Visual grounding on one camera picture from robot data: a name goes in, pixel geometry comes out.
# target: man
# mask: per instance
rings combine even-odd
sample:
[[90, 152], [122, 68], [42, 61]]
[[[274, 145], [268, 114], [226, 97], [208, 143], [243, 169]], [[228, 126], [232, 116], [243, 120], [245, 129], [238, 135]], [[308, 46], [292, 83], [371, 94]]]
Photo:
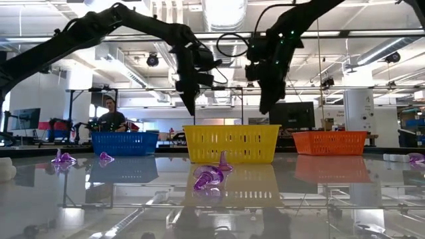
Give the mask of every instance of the man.
[[127, 129], [126, 118], [122, 113], [115, 111], [115, 100], [111, 98], [107, 99], [106, 107], [109, 112], [100, 116], [98, 119], [102, 131], [125, 132]]

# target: ceiling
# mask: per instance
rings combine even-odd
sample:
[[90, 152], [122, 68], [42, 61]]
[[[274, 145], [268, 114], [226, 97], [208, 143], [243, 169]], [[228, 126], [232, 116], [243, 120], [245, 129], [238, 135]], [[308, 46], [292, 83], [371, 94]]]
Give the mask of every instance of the ceiling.
[[[289, 1], [265, 1], [248, 0], [246, 16], [240, 31], [251, 32], [260, 13], [268, 6], [276, 3], [288, 3]], [[318, 22], [312, 24], [310, 30], [344, 30], [344, 29], [411, 29], [420, 27], [420, 23], [414, 14], [413, 9], [402, 2], [399, 5], [395, 1], [388, 0], [346, 0], [340, 6], [332, 9], [330, 12], [319, 18]], [[153, 9], [160, 6], [160, 1], [152, 0], [152, 3], [145, 1], [145, 4], [153, 4]], [[201, 6], [201, 0], [183, 0], [183, 23], [189, 25], [196, 33], [204, 32], [205, 21], [202, 11], [198, 9]], [[54, 29], [61, 29], [67, 22], [77, 17], [75, 8], [66, 3], [66, 0], [59, 1], [10, 1], [0, 0], [0, 37], [1, 36], [41, 36], [51, 35]], [[162, 3], [162, 13], [165, 18], [165, 2]], [[273, 25], [277, 17], [287, 11], [288, 7], [276, 7], [267, 11], [259, 24], [259, 30], [265, 31]], [[114, 34], [132, 34], [138, 33], [131, 29], [120, 28]], [[387, 39], [384, 38], [362, 38], [362, 39], [307, 39], [303, 43], [305, 48], [297, 49], [290, 73], [289, 79], [294, 81], [294, 86], [310, 86], [315, 83], [318, 86], [318, 74], [321, 70], [335, 64], [335, 61], [341, 57], [350, 55], [358, 56], [370, 49], [376, 47]], [[144, 76], [149, 80], [153, 87], [172, 87], [169, 80], [169, 66], [159, 55], [159, 65], [148, 67], [146, 58], [149, 52], [156, 52], [155, 45], [152, 42], [120, 42], [113, 43], [126, 55], [126, 64], [131, 66], [137, 74]], [[375, 62], [370, 65], [373, 70], [374, 84], [385, 85], [391, 79], [402, 79], [402, 76], [423, 69], [425, 60], [424, 53], [425, 40], [420, 39], [398, 52], [401, 55], [401, 61], [396, 64], [385, 62]], [[245, 86], [244, 65], [247, 60], [244, 56], [235, 61], [233, 78], [230, 79], [230, 85]], [[119, 72], [110, 69], [108, 65], [93, 63], [107, 75], [97, 75], [95, 83], [119, 83], [122, 87], [131, 87], [131, 84], [122, 83], [129, 80]], [[329, 72], [335, 79], [336, 85], [343, 85], [341, 79], [342, 71]], [[424, 82], [423, 76], [413, 77], [405, 80], [398, 85], [417, 85]]]

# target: orange basket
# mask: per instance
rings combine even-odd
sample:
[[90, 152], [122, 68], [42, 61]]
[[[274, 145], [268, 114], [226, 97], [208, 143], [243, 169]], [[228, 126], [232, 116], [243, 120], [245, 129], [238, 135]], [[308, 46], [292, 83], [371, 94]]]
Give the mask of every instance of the orange basket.
[[309, 183], [370, 183], [361, 156], [298, 155], [295, 177]]
[[293, 133], [297, 152], [307, 155], [362, 155], [366, 131]]

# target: computer monitor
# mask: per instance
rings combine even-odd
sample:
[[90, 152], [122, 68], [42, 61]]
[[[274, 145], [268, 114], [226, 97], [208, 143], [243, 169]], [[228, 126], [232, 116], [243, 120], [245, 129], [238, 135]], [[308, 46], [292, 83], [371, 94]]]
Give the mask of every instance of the computer monitor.
[[12, 112], [12, 130], [38, 129], [40, 121], [40, 112], [40, 108], [14, 110]]
[[284, 128], [313, 128], [313, 102], [279, 103], [269, 112], [270, 124], [282, 125]]

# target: glass table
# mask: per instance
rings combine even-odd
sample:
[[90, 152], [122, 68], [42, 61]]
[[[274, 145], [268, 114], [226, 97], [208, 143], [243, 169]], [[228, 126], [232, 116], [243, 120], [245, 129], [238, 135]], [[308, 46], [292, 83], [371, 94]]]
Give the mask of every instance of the glass table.
[[194, 191], [187, 154], [73, 156], [0, 184], [0, 239], [425, 238], [425, 165], [277, 153]]

